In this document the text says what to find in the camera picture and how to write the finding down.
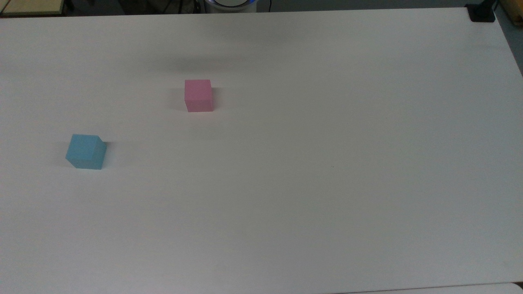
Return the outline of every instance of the black bracket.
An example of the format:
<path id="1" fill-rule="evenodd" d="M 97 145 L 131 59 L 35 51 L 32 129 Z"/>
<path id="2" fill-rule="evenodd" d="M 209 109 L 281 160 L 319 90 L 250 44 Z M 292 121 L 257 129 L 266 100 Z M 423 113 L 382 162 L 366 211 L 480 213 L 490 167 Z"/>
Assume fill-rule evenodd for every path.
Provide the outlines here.
<path id="1" fill-rule="evenodd" d="M 496 0 L 485 0 L 480 4 L 467 4 L 465 7 L 469 11 L 470 20 L 473 22 L 494 22 L 496 16 L 492 6 Z"/>

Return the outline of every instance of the blue cube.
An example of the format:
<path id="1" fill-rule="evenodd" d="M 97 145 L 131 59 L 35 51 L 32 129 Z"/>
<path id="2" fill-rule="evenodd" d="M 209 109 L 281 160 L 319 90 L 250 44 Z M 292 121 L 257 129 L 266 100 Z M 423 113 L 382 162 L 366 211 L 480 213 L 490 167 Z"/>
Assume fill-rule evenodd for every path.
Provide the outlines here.
<path id="1" fill-rule="evenodd" d="M 65 158 L 76 168 L 101 169 L 106 149 L 96 135 L 74 134 Z"/>

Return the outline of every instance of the table surface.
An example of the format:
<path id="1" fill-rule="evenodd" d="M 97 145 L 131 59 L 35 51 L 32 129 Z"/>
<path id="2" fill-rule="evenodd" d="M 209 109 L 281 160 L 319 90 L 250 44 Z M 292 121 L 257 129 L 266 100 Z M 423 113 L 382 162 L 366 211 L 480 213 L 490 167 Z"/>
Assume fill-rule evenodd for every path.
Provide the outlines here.
<path id="1" fill-rule="evenodd" d="M 2 15 L 52 15 L 62 13 L 64 0 L 11 0 Z"/>
<path id="2" fill-rule="evenodd" d="M 523 79 L 464 8 L 0 19 L 2 293 L 523 280 Z M 188 113 L 185 79 L 214 112 Z M 108 142 L 101 171 L 65 159 Z"/>

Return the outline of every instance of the pink cube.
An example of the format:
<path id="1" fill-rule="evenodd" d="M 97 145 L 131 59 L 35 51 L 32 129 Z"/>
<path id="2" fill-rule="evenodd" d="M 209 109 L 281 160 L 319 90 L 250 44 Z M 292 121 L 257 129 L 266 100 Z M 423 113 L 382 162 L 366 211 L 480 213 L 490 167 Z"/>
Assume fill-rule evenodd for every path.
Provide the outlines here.
<path id="1" fill-rule="evenodd" d="M 185 105 L 189 112 L 213 111 L 211 80 L 185 80 Z"/>

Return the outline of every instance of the foam block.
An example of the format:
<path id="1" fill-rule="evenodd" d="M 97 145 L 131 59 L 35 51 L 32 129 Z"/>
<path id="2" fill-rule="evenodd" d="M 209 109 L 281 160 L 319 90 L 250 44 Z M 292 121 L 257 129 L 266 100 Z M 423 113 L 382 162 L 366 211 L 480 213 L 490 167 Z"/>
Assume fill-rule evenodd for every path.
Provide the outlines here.
<path id="1" fill-rule="evenodd" d="M 189 112 L 213 111 L 210 80 L 185 80 L 185 105 Z"/>
<path id="2" fill-rule="evenodd" d="M 96 135 L 74 134 L 65 158 L 76 168 L 101 169 L 106 149 Z"/>

